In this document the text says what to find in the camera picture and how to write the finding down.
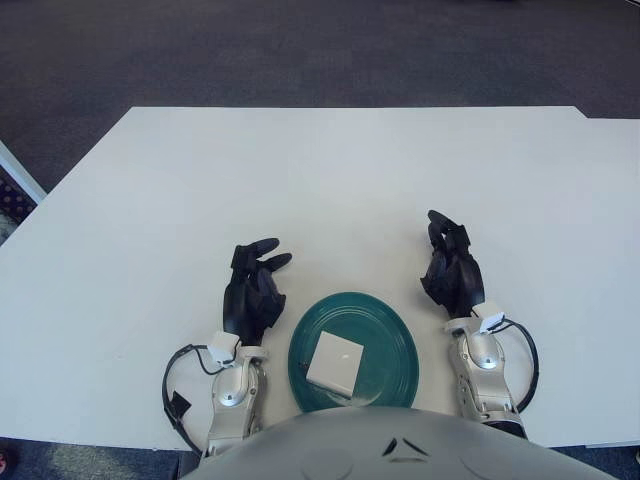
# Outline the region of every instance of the white box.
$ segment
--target white box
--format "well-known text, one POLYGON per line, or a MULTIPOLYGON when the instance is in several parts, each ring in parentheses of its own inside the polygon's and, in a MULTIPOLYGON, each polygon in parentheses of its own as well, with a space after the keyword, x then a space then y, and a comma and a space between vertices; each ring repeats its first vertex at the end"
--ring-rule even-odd
POLYGON ((307 371, 307 381, 351 398, 364 347, 328 332, 320 332, 307 371))

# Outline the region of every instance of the black glove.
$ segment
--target black glove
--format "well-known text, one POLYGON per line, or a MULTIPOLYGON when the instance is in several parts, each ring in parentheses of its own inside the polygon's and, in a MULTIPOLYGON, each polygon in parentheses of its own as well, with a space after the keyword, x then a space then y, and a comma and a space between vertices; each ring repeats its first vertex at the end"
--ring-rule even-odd
POLYGON ((422 287, 451 318, 468 317, 472 307, 484 302, 484 286, 480 267, 469 253, 467 231, 435 210, 429 210, 429 220, 433 257, 420 279, 422 287))
POLYGON ((272 327, 284 309, 271 273, 291 260, 290 253, 260 261, 265 253, 280 244, 267 238, 251 245, 238 245, 233 254, 231 281, 224 291, 224 331, 240 337, 243 345, 260 345, 267 327, 272 327))

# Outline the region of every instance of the teal plate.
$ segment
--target teal plate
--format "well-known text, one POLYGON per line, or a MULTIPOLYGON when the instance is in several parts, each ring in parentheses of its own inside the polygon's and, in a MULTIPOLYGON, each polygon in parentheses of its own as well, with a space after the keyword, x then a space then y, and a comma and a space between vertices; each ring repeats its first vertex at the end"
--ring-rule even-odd
POLYGON ((364 293, 337 293, 320 300, 304 314, 289 346, 289 382, 304 412, 364 405, 410 407, 418 370, 416 347, 398 314, 364 293), (323 330, 364 345, 351 399, 306 380, 323 330))

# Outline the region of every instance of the floor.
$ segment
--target floor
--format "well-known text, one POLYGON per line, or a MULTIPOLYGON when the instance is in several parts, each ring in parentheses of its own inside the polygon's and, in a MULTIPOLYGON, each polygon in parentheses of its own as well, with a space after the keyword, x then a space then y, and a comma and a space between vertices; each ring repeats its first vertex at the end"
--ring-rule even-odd
POLYGON ((0 0, 0 139, 52 189, 132 105, 640 118, 624 0, 0 0))
MULTIPOLYGON (((172 480, 196 466, 187 452, 80 447, 0 439, 20 459, 12 480, 172 480)), ((638 480, 637 447, 556 449, 620 480, 638 480)))

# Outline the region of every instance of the black cable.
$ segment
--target black cable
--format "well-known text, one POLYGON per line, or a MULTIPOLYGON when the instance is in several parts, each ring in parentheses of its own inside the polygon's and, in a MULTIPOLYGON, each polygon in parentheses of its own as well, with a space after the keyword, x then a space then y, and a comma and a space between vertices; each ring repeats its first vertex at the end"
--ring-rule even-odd
POLYGON ((531 350, 531 358, 533 359, 533 375, 531 376, 531 381, 529 382, 529 389, 527 390, 527 393, 525 394, 524 398, 516 406, 516 410, 522 413, 524 409, 527 408, 529 403, 531 403, 531 400, 533 399, 533 396, 536 393, 536 389, 538 388, 538 377, 540 376, 540 362, 538 360, 538 349, 536 348, 536 343, 533 341, 533 337, 529 333, 529 330, 527 330, 524 327, 524 325, 518 322, 514 322, 513 320, 509 320, 508 318, 505 318, 502 322, 500 322, 498 325, 493 327, 493 329, 491 330, 491 333, 495 334, 495 333, 504 332, 507 328, 510 328, 510 327, 516 327, 518 330, 520 330, 520 333, 522 333, 525 340, 527 341, 527 344, 529 345, 529 350, 531 350), (507 325, 502 328, 498 328, 503 323, 506 323, 507 325))
POLYGON ((202 450, 200 450, 198 446, 195 443, 193 443, 193 440, 191 440, 191 438, 189 437, 189 434, 185 430, 184 424, 182 423, 182 417, 175 410, 175 407, 171 403, 171 400, 169 400, 169 393, 167 392, 167 377, 169 376, 169 371, 171 370, 171 367, 173 366, 173 364, 179 358, 185 356, 187 353, 191 352, 192 350, 196 351, 196 354, 198 355, 198 360, 200 361, 200 367, 202 367, 202 370, 207 375, 215 375, 216 373, 219 373, 222 370, 222 368, 214 372, 210 372, 205 368, 204 362, 202 361, 202 357, 200 356, 200 350, 206 350, 206 348, 207 348, 206 345, 192 345, 192 344, 185 345, 184 347, 182 347, 180 350, 178 350, 176 353, 173 354, 173 356, 169 360, 169 363, 167 363, 167 368, 165 368, 164 376, 162 377, 162 405, 164 407, 164 413, 167 415, 167 418, 169 419, 169 422, 171 423, 173 428, 178 432, 178 435, 182 437, 185 443, 189 446, 191 450, 193 450, 193 453, 195 453, 198 457, 202 457, 202 450))
POLYGON ((210 372, 209 370, 207 370, 207 367, 204 366, 204 362, 202 361, 202 357, 200 356, 200 350, 207 350, 207 346, 206 345, 194 345, 194 347, 195 347, 196 355, 198 355, 198 361, 200 362, 200 367, 202 367, 202 371, 204 373, 206 373, 207 375, 217 375, 222 370, 224 370, 223 367, 220 367, 218 370, 215 370, 213 372, 210 372))

